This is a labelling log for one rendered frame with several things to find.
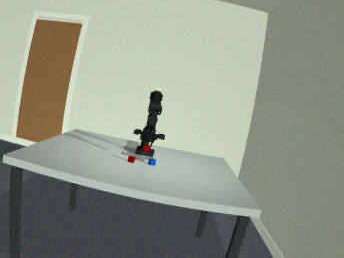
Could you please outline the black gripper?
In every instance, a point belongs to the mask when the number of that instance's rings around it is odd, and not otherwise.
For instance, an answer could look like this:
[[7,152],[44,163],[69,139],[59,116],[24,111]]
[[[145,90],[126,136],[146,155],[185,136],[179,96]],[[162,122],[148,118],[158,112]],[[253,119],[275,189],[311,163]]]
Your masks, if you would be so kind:
[[[146,125],[148,125],[148,127],[151,127],[151,124],[149,124],[148,122],[147,122]],[[154,126],[154,128],[156,128],[156,124],[154,124],[152,126]],[[141,131],[139,129],[135,129],[133,134],[136,134],[136,135],[140,134],[140,137],[142,138],[142,141],[143,141],[143,148],[144,148],[146,136],[143,135],[143,131]],[[165,135],[164,134],[160,134],[160,133],[159,134],[152,134],[152,136],[153,136],[153,138],[152,138],[152,141],[151,141],[151,144],[150,144],[150,148],[151,148],[151,146],[152,146],[152,144],[154,143],[155,140],[157,140],[157,139],[164,140],[165,139]]]

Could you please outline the blue cube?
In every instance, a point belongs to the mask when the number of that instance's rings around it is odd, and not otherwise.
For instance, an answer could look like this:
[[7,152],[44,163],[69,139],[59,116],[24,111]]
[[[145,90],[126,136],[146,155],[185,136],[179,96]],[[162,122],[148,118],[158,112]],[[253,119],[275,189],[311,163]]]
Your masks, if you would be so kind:
[[154,160],[154,159],[149,159],[148,160],[148,164],[149,165],[155,165],[155,163],[156,163],[156,160]]

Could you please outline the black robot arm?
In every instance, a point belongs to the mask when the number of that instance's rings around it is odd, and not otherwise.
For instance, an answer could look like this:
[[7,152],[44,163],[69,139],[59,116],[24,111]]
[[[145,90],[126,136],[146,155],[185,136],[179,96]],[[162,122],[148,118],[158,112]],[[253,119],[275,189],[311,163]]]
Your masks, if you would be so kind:
[[[149,103],[149,107],[148,107],[148,118],[147,118],[147,122],[149,124],[151,124],[151,127],[148,127],[148,125],[145,126],[145,128],[143,129],[143,135],[146,136],[145,138],[145,145],[149,146],[149,142],[152,141],[152,134],[156,133],[156,128],[154,128],[154,124],[157,123],[158,121],[158,116],[162,113],[162,106],[161,106],[161,102],[163,98],[163,94],[161,91],[157,91],[154,90],[153,92],[151,92],[150,94],[150,103]],[[160,111],[160,112],[159,112]],[[139,149],[143,150],[143,141],[142,138],[140,137],[141,140],[141,144]]]

